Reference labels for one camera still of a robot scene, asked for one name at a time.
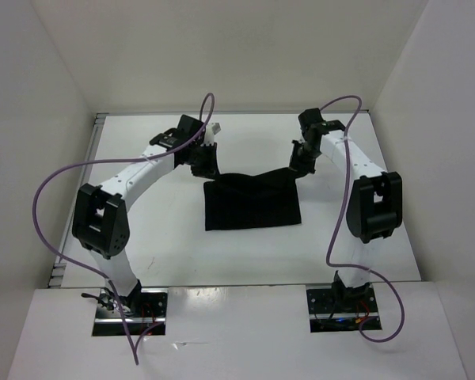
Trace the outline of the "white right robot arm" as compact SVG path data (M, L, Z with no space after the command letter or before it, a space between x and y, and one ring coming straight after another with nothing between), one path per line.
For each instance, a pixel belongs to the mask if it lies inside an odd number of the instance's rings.
M298 121L302 137L293 142L291 175L313 174L321 155L344 175L342 204L325 260L336 271L332 304L348 311L367 295L377 241L389 238L402 224L402 178L373 163L347 128L339 120L325 120L320 109L303 111Z

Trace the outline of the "black skirt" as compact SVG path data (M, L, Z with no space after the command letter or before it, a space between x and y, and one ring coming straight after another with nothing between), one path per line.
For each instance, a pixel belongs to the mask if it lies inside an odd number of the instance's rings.
M225 173L203 185L205 230L248 230L302 223L295 178L287 168L251 176Z

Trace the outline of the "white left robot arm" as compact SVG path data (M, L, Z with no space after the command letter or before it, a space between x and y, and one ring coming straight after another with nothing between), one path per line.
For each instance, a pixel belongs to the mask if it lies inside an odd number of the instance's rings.
M131 237L128 212L150 186L179 165L190 166L195 177L216 178L215 136L220 131L218 123L204 126L202 121L183 115L175 128L150 140L138 162L97 186L79 188L72 235L106 275L106 293L124 316L137 314L143 306L142 285L125 250Z

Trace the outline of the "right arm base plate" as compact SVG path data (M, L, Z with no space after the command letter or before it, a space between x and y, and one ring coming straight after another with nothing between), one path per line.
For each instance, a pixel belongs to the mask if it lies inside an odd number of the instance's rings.
M337 301L329 285L306 288L306 301L311 333L338 333L382 330L374 289L353 301Z

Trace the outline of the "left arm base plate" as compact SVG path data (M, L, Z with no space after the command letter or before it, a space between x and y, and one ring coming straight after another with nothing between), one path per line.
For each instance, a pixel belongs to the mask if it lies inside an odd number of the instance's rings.
M100 289L97 299L92 336L124 336L125 331L118 306L107 289ZM132 336L164 336L168 290L166 288L143 288L139 306L131 310L124 306L127 327Z

